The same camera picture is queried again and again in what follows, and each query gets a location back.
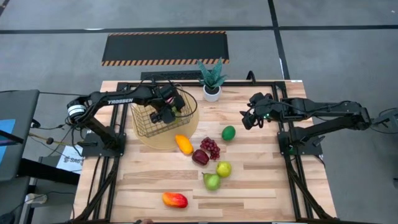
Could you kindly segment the dark red apple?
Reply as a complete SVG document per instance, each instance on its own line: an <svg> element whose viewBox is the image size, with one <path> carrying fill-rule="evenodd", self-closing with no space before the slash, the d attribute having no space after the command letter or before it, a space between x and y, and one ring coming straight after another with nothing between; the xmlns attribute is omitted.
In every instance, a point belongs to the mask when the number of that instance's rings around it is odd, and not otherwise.
<svg viewBox="0 0 398 224"><path fill-rule="evenodd" d="M210 158L208 157L208 154L205 151L197 149L192 154L192 160L199 165L205 166L209 162Z"/></svg>

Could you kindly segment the black ribbed floor mat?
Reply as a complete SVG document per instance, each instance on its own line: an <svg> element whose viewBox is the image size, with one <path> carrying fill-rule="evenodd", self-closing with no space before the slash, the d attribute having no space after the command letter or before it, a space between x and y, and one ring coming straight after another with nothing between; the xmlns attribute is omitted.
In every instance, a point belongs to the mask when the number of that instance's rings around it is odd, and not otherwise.
<svg viewBox="0 0 398 224"><path fill-rule="evenodd" d="M202 79L199 70L142 72L141 80L197 80Z"/></svg>

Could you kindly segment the green snake plant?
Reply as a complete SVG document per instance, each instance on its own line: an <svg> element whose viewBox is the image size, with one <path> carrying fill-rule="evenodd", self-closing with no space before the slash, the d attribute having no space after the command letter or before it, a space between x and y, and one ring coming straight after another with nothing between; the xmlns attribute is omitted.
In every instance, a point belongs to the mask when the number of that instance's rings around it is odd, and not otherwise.
<svg viewBox="0 0 398 224"><path fill-rule="evenodd" d="M223 65L221 57L211 71L207 70L201 61L198 61L197 64L201 71L201 78L198 81L211 90L220 87L228 77L221 74Z"/></svg>

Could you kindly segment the green pear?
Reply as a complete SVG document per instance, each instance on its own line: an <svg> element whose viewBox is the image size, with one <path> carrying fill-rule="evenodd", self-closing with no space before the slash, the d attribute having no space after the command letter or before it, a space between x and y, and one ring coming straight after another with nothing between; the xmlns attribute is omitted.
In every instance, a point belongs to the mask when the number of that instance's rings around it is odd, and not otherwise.
<svg viewBox="0 0 398 224"><path fill-rule="evenodd" d="M207 190L218 190L221 179L218 174L203 173L203 182Z"/></svg>

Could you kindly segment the yellow-orange mango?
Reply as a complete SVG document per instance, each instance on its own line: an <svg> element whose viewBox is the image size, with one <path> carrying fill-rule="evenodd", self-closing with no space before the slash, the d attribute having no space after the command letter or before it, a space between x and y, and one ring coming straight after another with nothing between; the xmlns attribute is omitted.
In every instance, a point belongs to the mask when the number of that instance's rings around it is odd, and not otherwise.
<svg viewBox="0 0 398 224"><path fill-rule="evenodd" d="M193 153L193 145L191 144L189 138L184 135L177 134L175 136L175 141L179 147L179 149L186 155L190 155Z"/></svg>

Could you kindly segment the gold wire basket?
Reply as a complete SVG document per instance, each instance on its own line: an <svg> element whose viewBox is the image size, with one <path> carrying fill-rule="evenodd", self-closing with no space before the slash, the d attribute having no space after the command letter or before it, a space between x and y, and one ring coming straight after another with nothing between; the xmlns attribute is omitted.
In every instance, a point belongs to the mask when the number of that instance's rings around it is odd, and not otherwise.
<svg viewBox="0 0 398 224"><path fill-rule="evenodd" d="M180 116L175 115L175 121L173 123L165 124L164 122L159 122L154 124L150 120L150 114L156 111L155 108L131 104L134 130L138 136L150 138L179 126L183 126L184 124L188 124L193 118L198 106L196 99L185 91L181 84L176 83L174 86L178 94L183 98L185 106L180 110Z"/></svg>

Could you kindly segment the green lime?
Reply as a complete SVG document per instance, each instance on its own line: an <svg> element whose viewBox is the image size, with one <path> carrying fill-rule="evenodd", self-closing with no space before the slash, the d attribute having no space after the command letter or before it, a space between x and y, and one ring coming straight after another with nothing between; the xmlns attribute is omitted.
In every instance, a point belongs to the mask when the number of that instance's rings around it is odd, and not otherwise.
<svg viewBox="0 0 398 224"><path fill-rule="evenodd" d="M231 141L236 135L236 130L233 126L227 126L223 129L221 137L224 141Z"/></svg>

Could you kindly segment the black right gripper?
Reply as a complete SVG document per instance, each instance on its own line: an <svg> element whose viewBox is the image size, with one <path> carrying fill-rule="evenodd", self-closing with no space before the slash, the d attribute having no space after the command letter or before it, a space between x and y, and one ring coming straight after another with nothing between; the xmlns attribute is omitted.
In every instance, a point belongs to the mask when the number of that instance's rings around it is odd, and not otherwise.
<svg viewBox="0 0 398 224"><path fill-rule="evenodd" d="M282 121L282 106L270 99L259 100L256 104L252 105L247 111L240 111L239 113L244 116L242 119L245 129L251 129L254 126L253 115L260 119L269 121Z"/></svg>

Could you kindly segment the white paper sign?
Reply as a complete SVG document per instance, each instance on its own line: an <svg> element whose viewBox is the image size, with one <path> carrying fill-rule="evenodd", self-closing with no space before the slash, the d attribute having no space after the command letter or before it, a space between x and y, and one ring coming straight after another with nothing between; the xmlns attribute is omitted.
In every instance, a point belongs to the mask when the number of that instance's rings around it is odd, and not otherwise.
<svg viewBox="0 0 398 224"><path fill-rule="evenodd" d="M84 158L79 155L82 152L80 146L65 146L56 168L81 174Z"/></svg>

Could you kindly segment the round tan mat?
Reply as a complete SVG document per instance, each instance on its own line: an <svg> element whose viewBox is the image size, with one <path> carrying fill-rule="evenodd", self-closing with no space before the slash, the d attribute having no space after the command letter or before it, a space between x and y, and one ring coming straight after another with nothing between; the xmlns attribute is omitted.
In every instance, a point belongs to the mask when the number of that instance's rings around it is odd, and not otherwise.
<svg viewBox="0 0 398 224"><path fill-rule="evenodd" d="M196 113L193 115L193 118L190 120L188 124L184 124L183 126L179 126L175 129L171 129L169 131L152 136L150 138L144 136L141 137L136 134L136 131L134 130L133 120L132 120L132 130L134 132L134 137L140 140L140 142L145 144L146 146L158 150L169 150L178 147L175 141L175 136L177 134L184 135L190 139L197 130L198 122L199 122L199 109L197 108Z"/></svg>

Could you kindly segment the white power strip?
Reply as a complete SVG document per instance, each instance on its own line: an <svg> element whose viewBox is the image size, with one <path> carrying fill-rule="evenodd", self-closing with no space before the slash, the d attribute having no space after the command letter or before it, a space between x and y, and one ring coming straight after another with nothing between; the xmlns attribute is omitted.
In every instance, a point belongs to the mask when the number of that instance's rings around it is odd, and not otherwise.
<svg viewBox="0 0 398 224"><path fill-rule="evenodd" d="M44 204L47 202L47 195L46 194L33 194L29 193L25 196L25 203L37 203L37 204Z"/></svg>

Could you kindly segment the red grape bunch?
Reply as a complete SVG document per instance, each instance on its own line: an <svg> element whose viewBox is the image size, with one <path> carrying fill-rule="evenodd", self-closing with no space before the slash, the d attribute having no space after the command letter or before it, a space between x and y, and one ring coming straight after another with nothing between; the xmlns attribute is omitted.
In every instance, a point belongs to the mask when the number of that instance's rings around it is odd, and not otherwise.
<svg viewBox="0 0 398 224"><path fill-rule="evenodd" d="M210 153L210 159L217 160L220 158L220 148L215 140L206 137L201 141L200 147Z"/></svg>

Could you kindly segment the yellow-green apple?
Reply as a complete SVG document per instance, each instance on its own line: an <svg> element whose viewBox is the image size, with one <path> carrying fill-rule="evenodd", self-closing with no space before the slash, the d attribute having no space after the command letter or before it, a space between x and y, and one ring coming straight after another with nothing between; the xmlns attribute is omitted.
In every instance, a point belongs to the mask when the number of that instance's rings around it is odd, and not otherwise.
<svg viewBox="0 0 398 224"><path fill-rule="evenodd" d="M220 177L229 177L232 173L232 165L226 161L220 161L216 168L216 173Z"/></svg>

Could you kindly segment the black hazard-striped floor mat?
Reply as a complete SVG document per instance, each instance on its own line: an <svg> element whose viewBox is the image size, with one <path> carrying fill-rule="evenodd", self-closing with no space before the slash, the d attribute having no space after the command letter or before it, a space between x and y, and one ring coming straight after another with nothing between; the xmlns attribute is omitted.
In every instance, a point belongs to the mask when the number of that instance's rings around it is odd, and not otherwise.
<svg viewBox="0 0 398 224"><path fill-rule="evenodd" d="M225 31L126 32L108 35L104 67L229 63Z"/></svg>

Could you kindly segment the red-orange mango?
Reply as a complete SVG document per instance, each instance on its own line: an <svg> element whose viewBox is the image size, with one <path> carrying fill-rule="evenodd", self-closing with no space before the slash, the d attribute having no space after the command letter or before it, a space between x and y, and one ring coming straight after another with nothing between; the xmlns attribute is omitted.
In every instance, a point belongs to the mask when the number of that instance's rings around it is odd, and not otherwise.
<svg viewBox="0 0 398 224"><path fill-rule="evenodd" d="M162 201L168 207L186 208L188 206L187 198L180 193L164 192Z"/></svg>

